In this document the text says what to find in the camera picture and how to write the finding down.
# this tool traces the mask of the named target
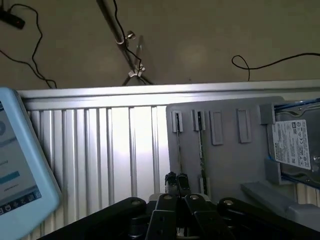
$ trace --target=power cord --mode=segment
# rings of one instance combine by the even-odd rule
[[[117,1],[116,0],[113,0],[113,5],[114,5],[114,18],[115,18],[115,21],[116,23],[118,24],[120,30],[121,30],[121,33],[122,33],[122,37],[123,37],[123,41],[126,41],[126,35],[125,35],[125,31],[124,31],[124,28],[122,27],[119,19],[118,19],[118,5],[117,5]],[[140,67],[141,67],[141,58],[138,57],[136,54],[134,54],[129,48],[127,45],[125,45],[125,48],[126,48],[126,51],[129,52],[130,54],[132,54],[136,59],[139,60],[139,65],[138,65],[138,72],[137,72],[137,77],[138,79],[144,84],[144,85],[147,85],[147,83],[139,77],[139,73],[140,73]]]
[[[233,56],[233,58],[231,59],[231,62],[234,66],[236,66],[237,68],[239,69],[243,69],[243,70],[248,70],[248,82],[250,81],[250,70],[258,70],[258,69],[263,69],[263,68],[267,68],[267,67],[270,67],[272,65],[275,65],[275,64],[278,64],[278,63],[281,63],[283,61],[286,61],[286,60],[290,60],[290,59],[294,59],[294,58],[298,58],[298,57],[302,57],[302,56],[316,56],[316,57],[320,57],[320,53],[316,53],[316,52],[304,52],[304,53],[300,53],[300,54],[297,54],[297,55],[293,55],[293,56],[288,56],[288,57],[285,57],[285,58],[282,58],[278,61],[274,61],[272,63],[269,63],[269,64],[266,64],[266,65],[262,65],[262,66],[258,66],[258,67],[249,67],[246,60],[241,56],[241,55],[235,55]],[[238,64],[235,63],[235,58],[241,58],[246,67],[243,67],[243,66],[240,66]]]
[[[35,16],[36,16],[36,27],[37,27],[37,29],[38,29],[38,31],[39,31],[39,33],[40,33],[40,37],[39,37],[39,39],[38,39],[38,41],[37,41],[37,43],[36,43],[36,45],[35,45],[35,48],[34,48],[33,54],[32,54],[32,62],[34,63],[35,69],[34,69],[28,62],[13,59],[12,57],[10,57],[8,54],[6,54],[6,53],[5,53],[4,51],[2,51],[1,49],[0,49],[0,53],[2,53],[4,56],[6,56],[8,59],[10,59],[10,60],[13,61],[13,62],[16,62],[16,63],[20,63],[20,64],[24,64],[24,65],[29,66],[29,68],[33,71],[34,75],[35,75],[37,78],[45,81],[45,83],[48,85],[48,87],[49,87],[50,89],[56,89],[56,88],[58,88],[56,81],[54,81],[54,80],[52,80],[52,79],[47,79],[47,78],[45,78],[45,77],[39,72],[38,64],[37,64],[37,62],[36,62],[36,60],[35,60],[35,55],[36,55],[36,53],[37,53],[38,47],[39,47],[39,45],[40,45],[40,42],[41,42],[41,40],[42,40],[42,38],[43,38],[43,33],[42,33],[42,31],[41,31],[41,29],[40,29],[40,26],[39,26],[39,13],[38,13],[37,10],[35,10],[34,8],[32,8],[32,7],[30,7],[30,6],[27,6],[27,5],[24,5],[24,4],[19,4],[19,3],[13,4],[13,5],[8,9],[8,12],[10,13],[14,7],[19,7],[19,6],[20,6],[20,7],[28,8],[29,10],[33,11],[33,12],[35,13]]]

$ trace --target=light blue tablet case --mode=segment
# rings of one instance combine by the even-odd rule
[[[18,93],[0,88],[0,239],[30,233],[61,192]]]

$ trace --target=corrugated metal panel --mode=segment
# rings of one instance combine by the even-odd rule
[[[129,196],[165,192],[166,105],[234,98],[319,97],[320,81],[217,83],[20,92],[62,190],[61,207],[34,240]],[[298,185],[301,203],[319,192]]]

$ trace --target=metal pole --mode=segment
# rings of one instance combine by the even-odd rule
[[[106,22],[108,23],[109,25],[109,28],[111,30],[111,32],[113,33],[114,35],[114,38],[115,38],[115,41],[116,41],[116,44],[118,46],[118,48],[120,49],[120,51],[122,52],[126,62],[128,63],[129,67],[131,68],[131,70],[133,72],[136,71],[136,67],[135,67],[135,64],[133,63],[128,51],[127,51],[127,42],[126,42],[126,39],[123,39],[123,36],[122,34],[119,32],[119,29],[117,27],[117,24],[114,20],[114,17],[111,15],[110,13],[110,9],[108,7],[108,5],[105,3],[104,0],[96,0],[103,16],[104,16],[104,19],[106,20]]]

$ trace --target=hard drive label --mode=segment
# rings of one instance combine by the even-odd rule
[[[274,160],[311,169],[306,120],[276,121],[272,135]]]

